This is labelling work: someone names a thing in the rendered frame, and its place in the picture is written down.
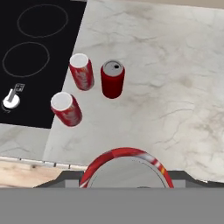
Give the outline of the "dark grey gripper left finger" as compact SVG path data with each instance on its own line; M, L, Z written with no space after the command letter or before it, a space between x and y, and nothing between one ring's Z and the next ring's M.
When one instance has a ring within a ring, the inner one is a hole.
M78 188L84 171L63 171L56 179L45 182L39 187Z

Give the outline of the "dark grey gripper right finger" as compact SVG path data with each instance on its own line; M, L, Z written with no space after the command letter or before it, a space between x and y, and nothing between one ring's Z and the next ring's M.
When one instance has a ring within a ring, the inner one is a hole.
M168 171L175 188L207 187L205 182L192 178L185 171Z

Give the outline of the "red soda can striped rim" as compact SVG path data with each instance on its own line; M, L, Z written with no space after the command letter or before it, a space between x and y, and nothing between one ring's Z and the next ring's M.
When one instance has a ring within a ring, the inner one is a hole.
M97 157L84 172L80 188L173 188L168 171L151 154L116 148Z

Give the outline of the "dark red soda can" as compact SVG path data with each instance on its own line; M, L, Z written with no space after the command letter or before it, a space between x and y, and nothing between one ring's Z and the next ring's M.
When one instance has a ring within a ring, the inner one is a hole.
M125 68L115 59L106 61L101 67L101 90L109 99L119 97L123 91Z

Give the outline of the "red soda can white top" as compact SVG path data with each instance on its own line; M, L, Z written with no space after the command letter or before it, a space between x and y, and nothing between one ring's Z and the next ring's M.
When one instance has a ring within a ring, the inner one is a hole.
M78 89L88 91L95 84L92 63L86 54L74 54L69 60L69 69Z
M81 122L82 113L76 99L67 92L59 92L51 99L52 112L68 127Z

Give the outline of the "white hob knob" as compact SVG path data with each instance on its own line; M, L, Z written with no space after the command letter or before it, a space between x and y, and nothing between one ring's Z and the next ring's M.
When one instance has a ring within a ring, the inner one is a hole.
M6 109L14 109L20 103L18 93L24 90L25 84L17 83L14 88L10 90L8 95L2 100L3 107Z

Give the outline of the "black hob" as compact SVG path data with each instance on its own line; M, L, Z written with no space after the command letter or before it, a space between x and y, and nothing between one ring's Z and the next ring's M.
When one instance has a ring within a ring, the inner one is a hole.
M85 0L0 0L0 123L49 129L51 98L62 90ZM17 83L19 105L2 100Z

